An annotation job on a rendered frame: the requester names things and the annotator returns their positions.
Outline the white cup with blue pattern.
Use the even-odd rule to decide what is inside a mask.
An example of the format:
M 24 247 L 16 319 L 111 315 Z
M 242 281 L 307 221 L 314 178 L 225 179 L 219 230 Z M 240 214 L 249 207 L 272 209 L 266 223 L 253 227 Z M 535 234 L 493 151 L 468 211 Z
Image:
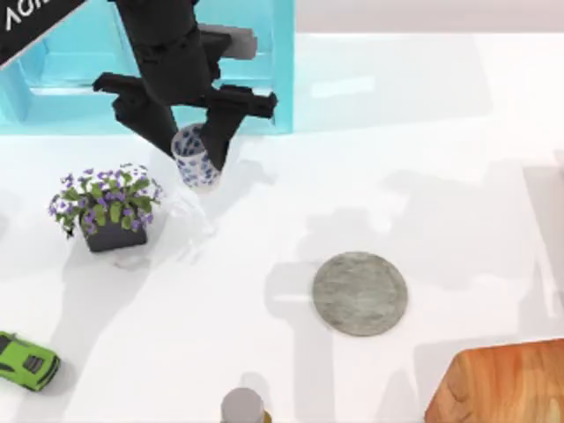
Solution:
M 202 126 L 202 123 L 193 123 L 181 128 L 171 142 L 171 151 L 182 181 L 194 191 L 212 189 L 221 176 L 204 147 L 200 136 Z

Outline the wooden board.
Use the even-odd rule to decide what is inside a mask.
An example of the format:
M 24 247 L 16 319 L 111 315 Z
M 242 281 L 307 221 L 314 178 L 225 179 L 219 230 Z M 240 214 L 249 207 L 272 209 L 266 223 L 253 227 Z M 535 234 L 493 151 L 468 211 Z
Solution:
M 564 338 L 458 352 L 425 423 L 564 423 Z

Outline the bottle with grey cap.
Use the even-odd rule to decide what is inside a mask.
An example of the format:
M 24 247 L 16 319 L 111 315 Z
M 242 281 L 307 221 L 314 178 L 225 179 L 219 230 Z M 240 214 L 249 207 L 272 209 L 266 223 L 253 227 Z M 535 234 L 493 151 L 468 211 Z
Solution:
M 272 423 L 262 398 L 252 389 L 230 390 L 220 405 L 221 423 Z

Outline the light blue rack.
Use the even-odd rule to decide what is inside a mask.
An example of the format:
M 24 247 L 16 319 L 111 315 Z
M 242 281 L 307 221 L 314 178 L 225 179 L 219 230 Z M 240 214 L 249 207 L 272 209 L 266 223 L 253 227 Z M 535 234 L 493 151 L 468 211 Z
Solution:
M 243 134 L 293 129 L 294 0 L 200 0 L 201 24 L 250 28 L 258 40 L 251 61 L 224 58 L 221 83 L 273 91 L 270 120 L 248 117 Z M 125 135 L 113 96 L 95 93 L 103 72 L 138 74 L 114 4 L 86 0 L 59 26 L 0 70 L 0 135 Z

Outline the purple flowers in dark pot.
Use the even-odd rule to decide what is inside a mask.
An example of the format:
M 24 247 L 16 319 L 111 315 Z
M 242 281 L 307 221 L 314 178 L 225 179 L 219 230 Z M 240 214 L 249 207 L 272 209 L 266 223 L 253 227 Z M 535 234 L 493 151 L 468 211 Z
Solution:
M 116 169 L 61 178 L 61 188 L 48 204 L 48 214 L 67 238 L 80 232 L 93 253 L 144 245 L 162 186 L 147 167 L 127 162 Z

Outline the green toy car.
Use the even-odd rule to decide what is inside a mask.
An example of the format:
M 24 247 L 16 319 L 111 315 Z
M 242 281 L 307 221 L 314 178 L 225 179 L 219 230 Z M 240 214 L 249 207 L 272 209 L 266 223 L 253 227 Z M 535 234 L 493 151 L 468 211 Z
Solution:
M 52 350 L 0 331 L 0 378 L 33 392 L 43 390 L 61 365 Z

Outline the grey round coaster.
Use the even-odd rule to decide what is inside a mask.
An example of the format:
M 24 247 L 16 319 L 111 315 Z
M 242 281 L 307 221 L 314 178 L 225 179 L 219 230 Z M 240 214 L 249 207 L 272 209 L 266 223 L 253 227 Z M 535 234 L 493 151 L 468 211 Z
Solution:
M 403 275 L 390 261 L 365 251 L 347 251 L 319 267 L 311 299 L 332 329 L 366 338 L 380 336 L 401 321 L 409 292 Z

